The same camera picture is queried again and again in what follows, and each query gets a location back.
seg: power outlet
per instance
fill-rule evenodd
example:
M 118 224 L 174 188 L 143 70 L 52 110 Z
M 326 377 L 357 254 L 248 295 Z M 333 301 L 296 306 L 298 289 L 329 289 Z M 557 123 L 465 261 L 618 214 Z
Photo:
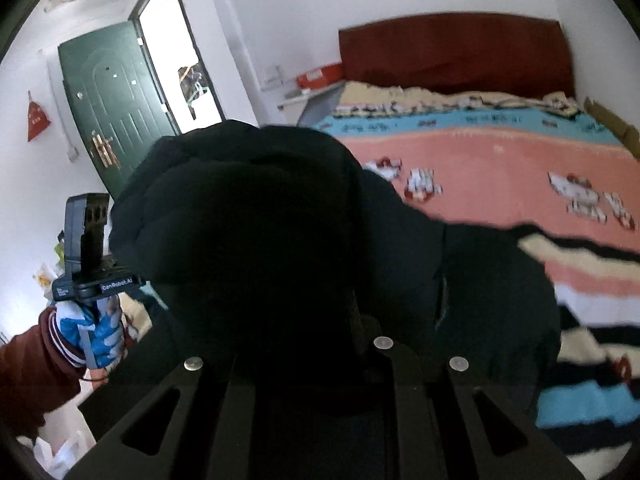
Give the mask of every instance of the power outlet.
M 282 81 L 282 67 L 280 65 L 269 65 L 262 70 L 260 78 L 260 90 L 271 90 L 278 88 L 284 83 Z

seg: blue white glove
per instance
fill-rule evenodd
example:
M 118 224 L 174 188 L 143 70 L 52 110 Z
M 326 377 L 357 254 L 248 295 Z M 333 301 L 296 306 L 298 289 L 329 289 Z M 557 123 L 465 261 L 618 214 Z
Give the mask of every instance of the blue white glove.
M 71 301 L 56 305 L 49 319 L 49 331 L 62 356 L 76 368 L 86 365 L 80 343 L 80 328 L 89 330 L 91 349 L 97 368 L 119 362 L 124 352 L 122 310 L 117 296 L 97 302 L 100 319 L 94 319 L 89 309 Z

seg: bed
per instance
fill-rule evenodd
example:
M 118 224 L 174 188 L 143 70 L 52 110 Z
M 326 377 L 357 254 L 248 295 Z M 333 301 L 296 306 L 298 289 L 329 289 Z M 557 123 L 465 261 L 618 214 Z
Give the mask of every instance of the bed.
M 559 23 L 429 14 L 339 40 L 349 83 L 313 127 L 415 208 L 509 230 L 544 263 L 562 346 L 536 424 L 586 478 L 622 473 L 640 440 L 640 169 L 574 100 Z

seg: red box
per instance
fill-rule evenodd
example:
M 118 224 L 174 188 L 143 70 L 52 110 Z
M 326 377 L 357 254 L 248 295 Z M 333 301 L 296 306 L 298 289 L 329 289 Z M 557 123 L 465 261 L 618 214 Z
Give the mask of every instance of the red box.
M 296 83 L 298 83 L 300 88 L 319 90 L 325 86 L 337 83 L 342 79 L 344 79 L 342 63 L 334 63 L 331 65 L 321 66 L 311 72 L 299 75 L 296 78 Z

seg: door handle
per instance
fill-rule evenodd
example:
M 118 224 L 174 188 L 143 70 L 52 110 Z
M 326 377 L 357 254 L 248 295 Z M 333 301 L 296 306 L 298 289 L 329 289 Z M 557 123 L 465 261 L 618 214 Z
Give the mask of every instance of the door handle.
M 92 141 L 94 142 L 95 151 L 102 161 L 102 165 L 105 169 L 110 168 L 113 165 L 113 161 L 111 160 L 104 139 L 100 134 L 97 134 L 95 130 L 92 131 Z
M 116 154 L 113 153 L 113 148 L 111 147 L 111 143 L 113 142 L 113 137 L 110 137 L 109 139 L 105 139 L 103 142 L 104 142 L 104 147 L 107 149 L 107 154 L 109 155 L 109 158 L 116 165 L 116 168 L 121 170 L 122 164 L 118 160 L 118 157 L 116 156 Z

